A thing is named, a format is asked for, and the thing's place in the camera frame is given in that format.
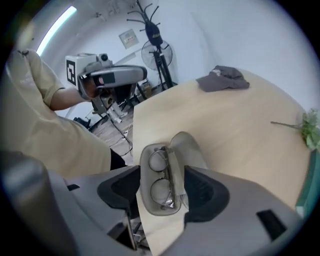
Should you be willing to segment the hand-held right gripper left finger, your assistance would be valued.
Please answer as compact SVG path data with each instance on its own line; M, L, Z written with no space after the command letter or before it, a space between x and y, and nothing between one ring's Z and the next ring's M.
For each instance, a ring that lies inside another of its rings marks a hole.
M140 216L137 192L141 167L126 166L65 181L81 212L107 241L106 256L141 256L131 221Z

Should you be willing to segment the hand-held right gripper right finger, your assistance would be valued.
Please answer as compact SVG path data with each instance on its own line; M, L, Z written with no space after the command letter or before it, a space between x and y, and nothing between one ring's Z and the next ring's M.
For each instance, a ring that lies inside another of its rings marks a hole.
M185 166L183 231L161 256L277 256L300 216L261 185Z

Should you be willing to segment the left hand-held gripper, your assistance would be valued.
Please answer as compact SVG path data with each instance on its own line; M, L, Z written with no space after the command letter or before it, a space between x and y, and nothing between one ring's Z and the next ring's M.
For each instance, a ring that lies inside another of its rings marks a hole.
M98 88L111 89L125 85L136 84L148 76L148 71L143 66L120 65L103 67L97 61L98 54L79 53L65 57L67 81L76 86L79 94L89 100L86 94L83 79L89 75L93 78ZM91 100L93 113L105 114L112 105L110 96L97 96Z

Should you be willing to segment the beige glasses case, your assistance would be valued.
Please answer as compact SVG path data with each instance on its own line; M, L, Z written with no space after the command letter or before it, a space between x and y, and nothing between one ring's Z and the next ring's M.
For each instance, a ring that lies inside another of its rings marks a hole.
M139 165L141 198L154 216L173 215L181 206L188 208L184 167L208 167L197 141L185 131L177 133L169 143L147 145Z

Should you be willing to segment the eyeglasses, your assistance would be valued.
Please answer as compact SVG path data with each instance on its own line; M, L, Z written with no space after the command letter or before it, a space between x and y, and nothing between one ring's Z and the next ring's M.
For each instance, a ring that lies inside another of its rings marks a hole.
M150 186L151 199L160 205L162 210L175 209L177 206L175 186L166 146L154 149L148 159L148 167L157 174L157 178Z

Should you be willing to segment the person's left forearm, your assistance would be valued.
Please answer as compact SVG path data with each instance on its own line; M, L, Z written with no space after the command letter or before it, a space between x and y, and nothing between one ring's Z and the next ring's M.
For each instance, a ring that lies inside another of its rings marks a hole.
M53 94L49 108L52 111L62 111L83 102L86 100L81 97L76 88L61 88Z

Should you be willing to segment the person's left hand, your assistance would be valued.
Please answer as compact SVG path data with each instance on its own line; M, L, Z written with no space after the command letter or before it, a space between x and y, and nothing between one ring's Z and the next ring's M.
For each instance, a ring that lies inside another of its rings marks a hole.
M102 93L101 88L98 88L98 86L101 86L102 84L97 77L87 76L82 80L82 83L90 100Z

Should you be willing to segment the black standing fan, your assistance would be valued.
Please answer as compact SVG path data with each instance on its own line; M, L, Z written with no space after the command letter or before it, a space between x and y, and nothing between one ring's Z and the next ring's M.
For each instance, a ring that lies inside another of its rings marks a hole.
M162 58L169 66L173 60L173 51L171 46L164 40L159 49L153 46L150 41L144 43L141 49L141 58L144 64L151 70L158 71L160 65L163 65Z

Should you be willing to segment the black coat stand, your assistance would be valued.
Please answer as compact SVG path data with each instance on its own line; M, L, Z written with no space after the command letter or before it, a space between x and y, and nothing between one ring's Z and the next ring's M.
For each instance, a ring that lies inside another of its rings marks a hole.
M144 24L144 29L142 32L145 32L148 41L144 43L141 49L141 58L144 64L151 70L155 70L158 73L160 84L158 85L161 88L161 91L172 88L177 83L172 80L172 76L169 70L169 65L173 60L173 50L171 46L162 39L160 29L158 26L159 23L153 23L152 19L158 7L156 7L151 14L147 15L147 8L151 7L153 4L141 6L139 0L135 0L136 5L139 10L129 11L129 14L138 13L141 15L142 19L128 19L128 22L138 22Z

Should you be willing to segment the person's black trousers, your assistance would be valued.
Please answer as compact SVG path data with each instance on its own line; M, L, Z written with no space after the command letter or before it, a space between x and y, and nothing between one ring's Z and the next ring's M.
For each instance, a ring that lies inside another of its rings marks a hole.
M124 159L114 150L110 149L110 170L116 170L126 167Z

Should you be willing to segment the dark bag on stand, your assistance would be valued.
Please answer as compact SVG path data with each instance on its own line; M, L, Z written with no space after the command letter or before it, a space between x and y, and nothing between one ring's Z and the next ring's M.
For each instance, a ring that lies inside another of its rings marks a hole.
M145 24L145 33L148 40L153 46L160 46L163 43L163 39L160 34L160 30L156 24L151 21L148 21Z

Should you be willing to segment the teal book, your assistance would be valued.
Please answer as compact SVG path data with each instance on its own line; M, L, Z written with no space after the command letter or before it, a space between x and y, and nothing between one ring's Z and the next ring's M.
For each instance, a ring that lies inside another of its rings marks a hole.
M311 152L308 172L296 202L295 209L298 215L307 219L320 198L320 153L318 150Z

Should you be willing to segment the long ceiling light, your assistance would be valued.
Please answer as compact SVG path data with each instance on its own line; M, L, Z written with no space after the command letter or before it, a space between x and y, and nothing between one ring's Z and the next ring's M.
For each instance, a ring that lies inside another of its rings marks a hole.
M53 36L57 33L60 27L74 14L77 12L77 9L74 6L70 6L66 9L59 18L53 23L53 25L49 28L46 32L45 36L43 37L42 41L40 42L36 53L41 56L44 52L45 48L49 44L50 40Z

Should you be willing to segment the person's beige shirt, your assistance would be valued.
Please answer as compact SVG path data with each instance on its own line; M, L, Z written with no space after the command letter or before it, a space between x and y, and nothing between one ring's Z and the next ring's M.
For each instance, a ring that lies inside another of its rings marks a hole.
M33 50L9 55L0 78L0 149L41 161L64 178L107 172L109 146L51 104L64 87Z

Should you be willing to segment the grey baseball cap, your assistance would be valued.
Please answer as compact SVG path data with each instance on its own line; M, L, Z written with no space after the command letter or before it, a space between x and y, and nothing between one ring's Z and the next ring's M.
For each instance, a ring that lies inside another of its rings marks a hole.
M238 69L221 65L216 65L208 75L196 81L199 88L207 93L229 89L242 90L250 87L250 83Z

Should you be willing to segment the pale artificial flower stem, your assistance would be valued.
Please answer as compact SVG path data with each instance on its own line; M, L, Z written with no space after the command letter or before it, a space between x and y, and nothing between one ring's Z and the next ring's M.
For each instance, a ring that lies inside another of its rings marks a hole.
M320 119L317 109L311 108L309 112L303 113L300 124L287 124L277 121L271 121L270 123L298 130L306 146L312 151L320 152Z

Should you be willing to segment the white wall panel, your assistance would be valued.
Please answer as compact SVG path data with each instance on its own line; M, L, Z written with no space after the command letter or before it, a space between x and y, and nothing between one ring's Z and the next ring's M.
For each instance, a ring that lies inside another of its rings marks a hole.
M132 46L139 44L139 40L133 29L129 29L120 34L119 39L121 40L125 49L129 49Z

